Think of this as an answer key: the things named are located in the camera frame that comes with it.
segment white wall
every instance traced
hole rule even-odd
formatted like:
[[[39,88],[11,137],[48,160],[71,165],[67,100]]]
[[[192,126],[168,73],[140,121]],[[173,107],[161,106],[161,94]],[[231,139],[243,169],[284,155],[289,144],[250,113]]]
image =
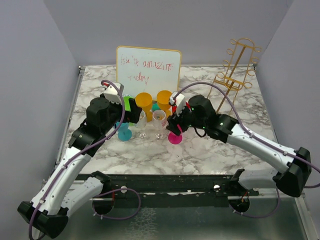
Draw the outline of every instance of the white wall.
[[[320,1],[295,0],[257,67],[257,79],[275,129],[284,145],[310,150],[320,167]],[[316,171],[308,184],[320,182]],[[305,190],[320,233],[320,189]]]
[[[115,64],[119,45],[177,49],[183,64],[220,65],[230,39],[265,49],[292,1],[44,0],[80,65]]]
[[[0,1],[0,238],[27,239],[18,214],[53,169],[78,68],[42,0]]]

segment marble surface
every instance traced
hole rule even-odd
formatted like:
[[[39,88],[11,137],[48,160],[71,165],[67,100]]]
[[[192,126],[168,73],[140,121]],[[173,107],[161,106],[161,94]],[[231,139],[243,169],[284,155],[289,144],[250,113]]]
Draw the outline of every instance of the marble surface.
[[[219,71],[224,67],[181,67],[180,84],[182,88],[188,84],[203,81],[212,83]],[[233,77],[243,79],[246,68],[239,67]],[[68,130],[67,142],[86,117],[86,108],[91,99],[98,97],[103,88],[101,80],[116,81],[115,66],[88,66],[80,86],[75,109]],[[273,132],[266,107],[255,76],[248,76],[247,81],[252,88],[239,91],[235,107],[244,124],[256,133],[273,140]],[[186,90],[187,99],[202,94],[207,96],[210,87],[196,85]],[[223,96],[213,89],[209,99],[215,109],[218,108]],[[220,113],[228,114],[230,106],[225,102]],[[234,174],[237,169],[263,169],[269,165],[256,156],[230,144],[210,139],[199,138],[193,129],[183,133],[183,141],[172,145],[168,139],[157,140],[152,123],[145,130],[131,126],[133,137],[126,142],[114,135],[98,150],[94,158],[83,168],[81,174],[101,171],[105,174]],[[139,138],[142,131],[147,132],[146,138]]]

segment yellow cup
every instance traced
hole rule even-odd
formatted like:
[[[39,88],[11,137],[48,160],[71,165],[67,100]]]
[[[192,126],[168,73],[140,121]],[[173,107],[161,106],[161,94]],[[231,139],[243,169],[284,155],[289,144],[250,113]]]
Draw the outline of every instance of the yellow cup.
[[[168,90],[162,90],[156,95],[156,103],[161,110],[165,111],[167,117],[172,114],[169,110],[171,108],[171,106],[169,105],[169,99],[171,95],[172,92]]]
[[[135,97],[135,103],[145,112],[147,122],[152,121],[152,96],[147,92],[141,92]]]

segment purple cable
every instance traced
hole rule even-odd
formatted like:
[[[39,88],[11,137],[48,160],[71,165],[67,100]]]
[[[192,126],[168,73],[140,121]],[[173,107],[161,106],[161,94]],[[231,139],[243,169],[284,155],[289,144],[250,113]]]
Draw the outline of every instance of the purple cable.
[[[239,211],[236,211],[230,204],[229,204],[229,207],[233,210],[233,212],[235,214],[238,214],[238,215],[241,215],[241,216],[244,216],[244,217],[247,217],[247,218],[251,218],[251,219],[264,219],[264,218],[267,218],[267,217],[270,217],[271,215],[273,215],[276,211],[278,211],[279,209],[279,206],[280,206],[280,194],[279,194],[279,190],[276,188],[276,194],[278,196],[277,198],[277,202],[276,202],[276,206],[275,208],[269,212],[268,214],[266,215],[262,215],[262,216],[254,216],[254,215],[251,215],[251,214],[247,214],[247,213],[243,213],[243,212],[239,212]]]
[[[95,196],[95,198],[99,198],[99,197],[102,197],[102,196],[105,196],[105,195],[108,195],[108,194],[112,194],[112,193],[115,193],[115,192],[123,191],[123,190],[128,190],[128,191],[134,192],[136,194],[136,196],[138,197],[139,204],[138,204],[138,207],[137,207],[136,211],[132,215],[125,216],[125,217],[104,216],[104,215],[98,214],[96,209],[95,209],[95,206],[92,205],[92,208],[94,210],[94,216],[98,215],[100,218],[111,219],[111,220],[127,220],[127,219],[130,219],[130,218],[134,217],[135,215],[137,215],[139,210],[140,210],[140,208],[141,208],[141,198],[139,196],[139,193],[134,189],[131,189],[131,188],[118,188],[118,189],[115,189],[115,190],[112,190],[112,191],[108,191],[108,192],[99,194],[99,195]]]
[[[102,80],[101,81],[101,85],[103,85],[104,83],[107,83],[107,84],[110,84],[111,86],[114,87],[114,89],[117,91],[118,95],[120,96],[120,100],[121,100],[121,104],[122,104],[122,113],[121,113],[121,119],[119,121],[119,124],[118,126],[106,137],[104,137],[103,139],[97,141],[96,143],[90,145],[90,146],[87,146],[86,148],[84,148],[83,150],[81,150],[80,152],[78,152],[77,154],[75,154],[73,157],[71,157],[65,164],[65,168],[68,167],[68,165],[73,161],[75,160],[78,156],[80,156],[81,154],[85,153],[86,151],[94,148],[95,146],[99,145],[99,144],[102,144],[104,143],[106,140],[109,140],[113,135],[116,134],[117,130],[120,128],[122,122],[124,121],[124,118],[125,118],[125,100],[124,98],[122,97],[122,94],[120,92],[120,90],[117,88],[117,86],[109,81],[109,80]],[[52,180],[51,184],[48,186],[47,190],[44,192],[42,198],[40,199],[41,201],[45,201],[46,197],[48,196],[50,190],[53,188],[53,186],[55,185],[56,181],[58,180],[58,178],[60,177],[60,175],[62,174],[62,172],[64,171],[65,169],[61,168],[60,171],[57,173],[57,175],[55,176],[55,178]],[[28,229],[28,233],[29,233],[29,238],[30,240],[41,240],[45,235],[42,235],[40,236],[38,239],[34,239],[33,236],[32,236],[32,226],[33,226],[33,223],[34,223],[34,220],[36,218],[36,214],[40,208],[42,203],[38,203],[38,205],[35,207],[32,215],[31,215],[31,218],[30,218],[30,222],[29,222],[29,229]]]

